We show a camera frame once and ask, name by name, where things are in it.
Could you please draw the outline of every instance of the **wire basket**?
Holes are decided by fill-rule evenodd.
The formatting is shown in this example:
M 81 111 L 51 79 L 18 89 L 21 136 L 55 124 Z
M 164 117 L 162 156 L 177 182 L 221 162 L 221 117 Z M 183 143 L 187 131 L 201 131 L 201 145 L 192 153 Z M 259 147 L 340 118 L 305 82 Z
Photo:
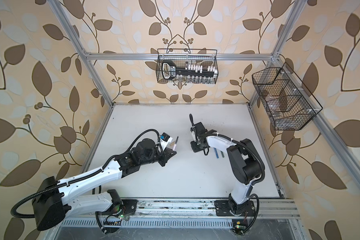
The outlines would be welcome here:
M 157 82 L 216 84 L 219 75 L 216 54 L 217 50 L 212 49 L 159 48 Z
M 288 73 L 290 67 L 270 67 L 252 74 L 252 82 L 275 130 L 301 130 L 322 106 L 302 82 L 297 87 Z M 302 95 L 306 91 L 318 105 L 312 106 Z

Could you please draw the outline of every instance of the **white table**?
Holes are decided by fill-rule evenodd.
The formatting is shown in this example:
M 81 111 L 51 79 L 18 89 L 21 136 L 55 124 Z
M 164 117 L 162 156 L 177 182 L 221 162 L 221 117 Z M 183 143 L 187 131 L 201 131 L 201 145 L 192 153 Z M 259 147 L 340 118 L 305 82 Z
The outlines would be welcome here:
M 133 198 L 228 197 L 237 181 L 229 158 L 222 158 L 219 151 L 217 159 L 213 148 L 208 156 L 192 151 L 190 113 L 194 123 L 202 122 L 207 130 L 214 129 L 237 141 L 250 139 L 265 165 L 265 179 L 252 192 L 263 198 L 279 197 L 248 108 L 241 104 L 115 105 L 89 169 L 123 153 L 135 137 L 150 128 L 173 139 L 179 136 L 179 140 L 177 154 L 164 167 L 157 162 L 143 165 L 138 172 L 102 185 L 103 191 L 116 189 L 121 197 Z M 143 138 L 157 141 L 154 132 L 146 133 L 140 141 Z

